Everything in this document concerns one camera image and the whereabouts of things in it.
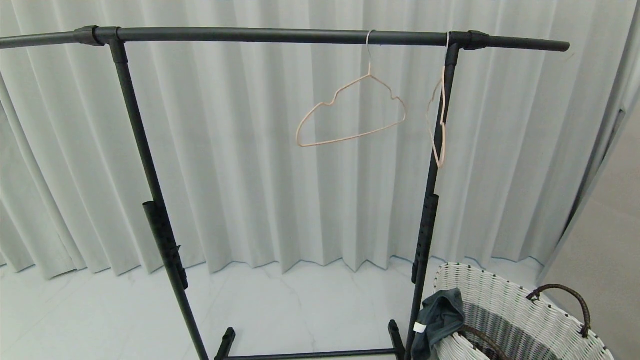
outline floor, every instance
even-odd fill
[[[440,264],[429,262],[425,295]],[[387,348],[390,319],[406,337],[411,269],[398,258],[387,271],[365,263],[356,273],[342,261],[301,262],[284,275],[277,264],[233,263],[215,274],[194,266],[187,294],[211,359],[230,326],[232,356]],[[488,270],[532,288],[541,266],[495,259]],[[164,270],[44,281],[35,267],[15,274],[3,266],[0,275],[3,360],[197,359]]]

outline clothes rack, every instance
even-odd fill
[[[140,158],[147,177],[153,200],[145,202],[143,208],[147,214],[154,238],[163,259],[164,267],[178,300],[187,329],[193,340],[200,359],[208,359],[207,351],[198,331],[195,318],[189,306],[186,295],[188,287],[187,274],[182,266],[179,246],[176,244],[171,222],[169,219],[156,168],[151,156],[151,150],[145,134],[145,129],[138,108],[138,101],[134,85],[129,72],[126,42],[165,42],[165,41],[199,41],[199,42],[282,42],[301,44],[360,44],[365,45],[368,31],[346,30],[313,30],[313,29],[258,29],[258,28],[119,28],[85,26],[74,31],[60,33],[46,33],[37,35],[21,35],[0,38],[0,49],[33,47],[59,44],[84,44],[92,46],[108,45],[120,80],[131,127],[138,145]],[[446,106],[442,106],[442,95],[438,108],[438,119],[444,113],[444,122],[451,100],[453,77],[458,62],[460,50],[476,50],[485,47],[501,47],[508,49],[530,49],[541,51],[567,51],[568,42],[513,37],[494,37],[480,31],[452,31],[449,35],[449,46],[445,57],[444,87]],[[369,37],[372,45],[416,45],[416,46],[446,46],[447,33],[420,33],[402,31],[374,31]],[[442,127],[436,122],[435,148],[440,152],[442,148]],[[334,352],[313,352],[300,354],[276,354],[259,356],[229,356],[231,346],[236,337],[233,328],[229,327],[222,337],[221,345],[215,360],[269,360],[269,359],[310,359],[320,357],[347,357],[395,355],[397,360],[410,360],[411,347],[415,333],[413,324],[417,318],[422,300],[422,291],[427,272],[429,249],[433,237],[438,195],[435,194],[438,166],[435,155],[431,153],[429,175],[424,196],[422,220],[418,234],[415,261],[412,268],[412,282],[415,284],[413,294],[409,331],[406,347],[400,337],[399,328],[394,320],[389,321],[388,331],[391,336],[391,348],[348,350]]]

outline basket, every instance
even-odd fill
[[[591,331],[589,309],[576,292],[558,284],[528,291],[498,275],[470,265],[447,263],[438,269],[434,289],[459,288],[465,325],[486,334],[507,359],[613,359],[602,340]],[[540,293],[559,288],[582,306],[584,324],[540,299]],[[436,345],[442,360],[500,359],[495,349],[472,333],[453,334]]]

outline wire hanger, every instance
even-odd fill
[[[447,47],[446,47],[447,50],[449,49],[449,35],[450,33],[447,32]],[[442,77],[436,84],[436,87],[433,89],[433,94],[431,94],[431,100],[427,105],[427,111],[425,114],[425,117],[427,118],[427,125],[428,125],[427,129],[429,130],[429,135],[431,135],[431,145],[433,146],[433,156],[436,159],[436,165],[438,165],[438,168],[442,168],[444,166],[445,150],[447,149],[447,137],[446,137],[447,128],[445,127],[445,124],[444,124],[444,110],[447,107],[447,92],[446,92],[446,89],[444,88],[444,72],[446,68],[447,68],[447,64],[445,59],[445,65],[442,66]],[[440,150],[440,155],[438,155],[438,150],[436,149],[436,142],[433,136],[433,132],[431,131],[431,126],[428,122],[429,122],[429,108],[431,107],[431,103],[436,97],[436,92],[438,91],[438,86],[440,85],[442,85],[442,111],[440,112],[440,127],[442,128],[442,148]]]
[[[331,102],[320,102],[319,104],[315,105],[313,109],[311,109],[311,111],[307,114],[307,116],[305,116],[305,118],[302,119],[302,121],[298,125],[298,130],[296,131],[296,142],[298,143],[298,146],[300,146],[300,147],[310,147],[310,146],[325,145],[325,144],[328,144],[328,143],[343,142],[345,140],[351,140],[351,139],[359,138],[361,136],[377,133],[378,131],[386,130],[386,129],[388,129],[388,128],[392,127],[392,126],[396,126],[396,125],[398,125],[401,122],[406,120],[406,105],[404,104],[404,101],[402,99],[400,99],[398,96],[394,96],[393,90],[391,90],[391,88],[387,84],[385,84],[382,80],[378,79],[376,76],[371,74],[371,51],[369,50],[369,35],[371,35],[371,33],[373,31],[375,31],[375,30],[371,30],[367,34],[367,52],[369,53],[369,71],[367,72],[367,74],[365,76],[362,76],[362,77],[360,77],[358,79],[355,79],[354,81],[352,81],[352,82],[344,85],[343,87],[339,88],[338,91],[335,92],[335,95],[333,96],[333,100],[331,100]],[[400,120],[399,122],[395,122],[395,123],[393,123],[391,125],[387,125],[385,127],[381,127],[379,129],[376,129],[376,130],[368,131],[366,133],[362,133],[362,134],[359,134],[359,135],[347,136],[345,138],[340,138],[340,139],[336,139],[336,140],[327,140],[327,141],[316,142],[316,143],[301,143],[300,142],[300,129],[302,129],[302,125],[304,125],[304,123],[311,117],[311,114],[313,114],[314,111],[316,111],[321,106],[332,106],[335,103],[336,98],[338,98],[338,94],[340,94],[343,90],[345,90],[345,89],[347,89],[347,88],[349,88],[349,87],[361,82],[362,80],[364,80],[366,78],[371,78],[371,79],[379,82],[380,84],[384,85],[385,88],[387,88],[389,90],[389,94],[391,96],[391,99],[400,101],[400,103],[402,104],[403,110],[404,110],[404,114],[403,114],[402,120]]]

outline hanger hook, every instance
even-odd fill
[[[369,68],[371,68],[371,50],[369,50],[369,35],[371,35],[372,32],[374,32],[375,29],[372,29],[368,34],[367,34],[367,52],[369,53]]]

